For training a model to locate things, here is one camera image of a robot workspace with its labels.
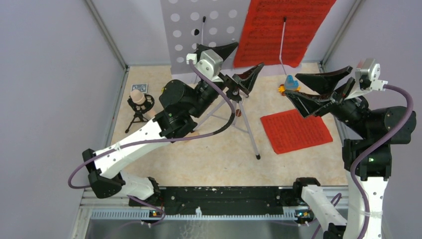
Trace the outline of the silver music stand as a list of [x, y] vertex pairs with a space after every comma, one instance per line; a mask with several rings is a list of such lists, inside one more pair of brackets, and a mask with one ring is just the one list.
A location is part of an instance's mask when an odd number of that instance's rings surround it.
[[222, 101], [206, 117], [213, 116], [223, 104], [230, 107], [230, 117], [220, 129], [204, 136], [219, 134], [236, 125], [236, 113], [244, 112], [243, 100], [249, 97], [258, 74], [264, 67], [264, 63], [260, 63], [232, 77], [221, 73], [224, 61], [238, 46], [236, 41], [222, 46], [197, 44], [193, 53], [188, 53], [181, 59], [200, 81], [193, 88], [181, 80], [173, 79], [163, 87], [159, 101], [164, 109], [155, 117], [162, 128], [161, 136], [171, 143], [183, 138], [189, 139], [188, 134], [195, 132], [199, 126], [194, 119], [199, 118], [219, 96]]

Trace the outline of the red sheet music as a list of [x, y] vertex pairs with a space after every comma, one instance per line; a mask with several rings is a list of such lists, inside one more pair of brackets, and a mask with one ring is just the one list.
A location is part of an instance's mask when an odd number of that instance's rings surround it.
[[334, 0], [252, 0], [234, 67], [262, 62], [298, 67], [334, 4]]
[[297, 110], [263, 116], [260, 120], [276, 154], [284, 154], [333, 141], [321, 117], [304, 118]]

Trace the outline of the toy microphone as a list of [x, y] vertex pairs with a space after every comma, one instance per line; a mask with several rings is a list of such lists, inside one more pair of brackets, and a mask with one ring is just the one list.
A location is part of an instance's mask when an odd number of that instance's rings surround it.
[[149, 119], [145, 116], [148, 115], [149, 112], [152, 113], [150, 118], [155, 116], [155, 113], [153, 112], [155, 99], [152, 95], [145, 94], [138, 89], [134, 89], [130, 92], [127, 102], [134, 111], [134, 115], [132, 121], [129, 123], [129, 126], [125, 130], [125, 133], [129, 133], [129, 130], [134, 123], [148, 122]]

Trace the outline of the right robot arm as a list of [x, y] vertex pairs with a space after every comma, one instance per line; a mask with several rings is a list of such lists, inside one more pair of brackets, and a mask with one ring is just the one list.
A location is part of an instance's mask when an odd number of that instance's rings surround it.
[[[292, 199], [309, 206], [325, 239], [380, 239], [383, 197], [392, 174], [391, 145], [410, 143], [416, 112], [408, 92], [380, 80], [380, 64], [374, 59], [360, 62], [354, 77], [352, 71], [347, 66], [328, 73], [298, 73], [296, 78], [314, 93], [285, 91], [302, 117], [332, 114], [359, 135], [359, 139], [345, 139], [342, 147], [348, 216], [344, 218], [336, 210], [313, 177], [295, 180]], [[365, 95], [384, 90], [402, 94], [406, 106], [370, 109]]]

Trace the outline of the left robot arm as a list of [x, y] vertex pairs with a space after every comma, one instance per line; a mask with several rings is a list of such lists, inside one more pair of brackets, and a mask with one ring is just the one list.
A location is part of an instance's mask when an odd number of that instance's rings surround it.
[[221, 72], [224, 61], [237, 47], [237, 42], [216, 47], [198, 45], [186, 56], [186, 63], [200, 79], [195, 87], [171, 80], [159, 97], [162, 111], [142, 128], [107, 148], [83, 152], [89, 186], [97, 198], [129, 195], [148, 206], [158, 203], [160, 190], [155, 179], [125, 174], [123, 169], [155, 149], [195, 139], [192, 132], [196, 119], [218, 97], [230, 105], [240, 92], [250, 93], [264, 63], [233, 76]]

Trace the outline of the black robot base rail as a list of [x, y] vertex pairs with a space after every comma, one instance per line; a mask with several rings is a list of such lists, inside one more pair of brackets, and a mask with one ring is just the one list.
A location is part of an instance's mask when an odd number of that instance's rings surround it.
[[167, 215], [206, 216], [282, 215], [288, 207], [304, 207], [293, 187], [162, 187], [147, 202]]

